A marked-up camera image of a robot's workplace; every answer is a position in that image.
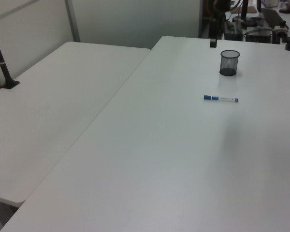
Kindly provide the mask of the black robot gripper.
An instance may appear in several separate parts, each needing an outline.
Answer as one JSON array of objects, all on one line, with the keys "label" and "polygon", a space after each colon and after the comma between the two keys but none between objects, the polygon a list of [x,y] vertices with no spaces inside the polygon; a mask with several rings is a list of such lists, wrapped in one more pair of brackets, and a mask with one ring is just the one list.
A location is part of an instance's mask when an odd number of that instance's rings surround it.
[{"label": "black robot gripper", "polygon": [[[213,10],[215,12],[228,12],[231,9],[231,0],[214,0]],[[214,18],[209,23],[210,47],[217,47],[217,39],[222,39],[224,33],[224,19],[218,21]]]}]

